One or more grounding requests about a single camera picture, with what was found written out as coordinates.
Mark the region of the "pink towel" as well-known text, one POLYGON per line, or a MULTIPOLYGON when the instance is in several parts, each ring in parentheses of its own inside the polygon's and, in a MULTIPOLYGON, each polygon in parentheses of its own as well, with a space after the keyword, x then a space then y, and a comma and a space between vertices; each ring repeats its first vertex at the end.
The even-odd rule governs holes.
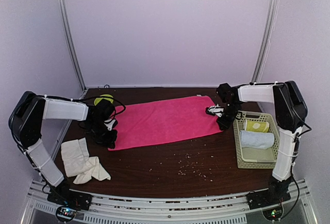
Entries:
POLYGON ((116 116, 116 146, 108 150, 162 145, 219 133, 217 118, 205 113, 206 107, 213 105, 208 96, 127 105, 116 116))

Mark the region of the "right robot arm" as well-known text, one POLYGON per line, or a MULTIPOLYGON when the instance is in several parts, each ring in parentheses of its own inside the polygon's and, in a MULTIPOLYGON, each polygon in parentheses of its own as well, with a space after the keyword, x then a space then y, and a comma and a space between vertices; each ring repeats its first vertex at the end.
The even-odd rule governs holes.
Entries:
POLYGON ((284 196, 293 181, 293 163, 299 150, 299 139, 304 134, 303 127, 311 131, 305 123, 307 106, 294 81, 284 83, 250 83, 230 86, 223 83, 216 89, 217 95, 226 104, 221 117, 217 118, 220 130, 229 129, 241 110, 241 104, 247 102, 272 103, 275 109, 276 123, 280 131, 280 142, 275 167, 265 191, 264 199, 275 204, 284 196))

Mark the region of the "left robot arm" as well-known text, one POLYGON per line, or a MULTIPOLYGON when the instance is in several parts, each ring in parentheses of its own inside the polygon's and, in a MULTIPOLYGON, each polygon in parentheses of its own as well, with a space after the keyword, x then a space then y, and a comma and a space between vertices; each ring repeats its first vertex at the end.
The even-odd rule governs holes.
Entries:
POLYGON ((110 175, 102 168, 97 157, 89 156, 84 138, 62 144, 66 167, 66 172, 62 173, 43 144, 42 123, 48 119, 75 120, 82 123, 86 134, 92 136, 97 144, 114 149, 118 135, 115 126, 119 112, 114 106, 117 100, 111 95, 91 99, 93 104, 88 103, 89 98, 68 99, 26 91, 8 120, 17 147, 34 170, 41 174, 62 205, 70 205, 74 201, 68 177, 76 177, 75 183, 80 184, 91 178, 107 180, 110 175))

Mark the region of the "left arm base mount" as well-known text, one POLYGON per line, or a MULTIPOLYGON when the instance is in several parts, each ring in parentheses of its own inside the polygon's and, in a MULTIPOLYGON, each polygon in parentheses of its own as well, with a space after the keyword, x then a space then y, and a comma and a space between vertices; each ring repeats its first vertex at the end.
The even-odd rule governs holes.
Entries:
POLYGON ((55 217, 62 223, 72 221, 79 211, 88 211, 92 201, 92 195, 69 190, 65 196, 51 190, 47 200, 58 205, 55 217))

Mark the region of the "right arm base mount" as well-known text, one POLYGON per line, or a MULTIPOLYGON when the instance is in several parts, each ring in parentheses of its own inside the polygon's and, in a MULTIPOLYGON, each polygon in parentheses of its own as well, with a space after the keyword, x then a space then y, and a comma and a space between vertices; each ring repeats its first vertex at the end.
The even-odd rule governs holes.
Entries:
POLYGON ((271 198, 267 189, 250 191, 246 195, 250 210, 261 209, 263 217, 270 222, 280 221, 284 216, 283 203, 291 199, 288 192, 282 197, 271 198))

